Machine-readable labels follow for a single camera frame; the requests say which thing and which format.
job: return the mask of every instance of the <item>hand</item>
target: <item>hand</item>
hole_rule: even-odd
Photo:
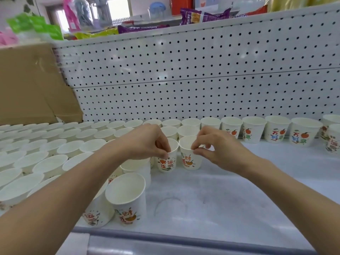
[[[198,148],[200,145],[205,145],[207,149],[214,146],[215,151]],[[207,158],[220,168],[240,175],[264,162],[229,133],[209,126],[201,129],[191,149],[194,154]]]
[[[168,158],[171,148],[167,137],[158,125],[144,124],[133,131],[104,145],[106,148],[119,148],[127,159],[145,159],[148,157]]]

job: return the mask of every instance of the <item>purple snack package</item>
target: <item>purple snack package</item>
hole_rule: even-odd
[[[151,26],[151,27],[124,27],[121,25],[118,25],[118,33],[129,33],[129,32],[137,32],[137,31],[144,31],[144,30],[151,30],[151,29],[162,29],[165,27],[170,27],[170,25],[158,25],[158,26]]]
[[[231,8],[225,10],[223,13],[210,14],[199,10],[181,8],[182,21],[180,25],[229,19],[230,10]]]

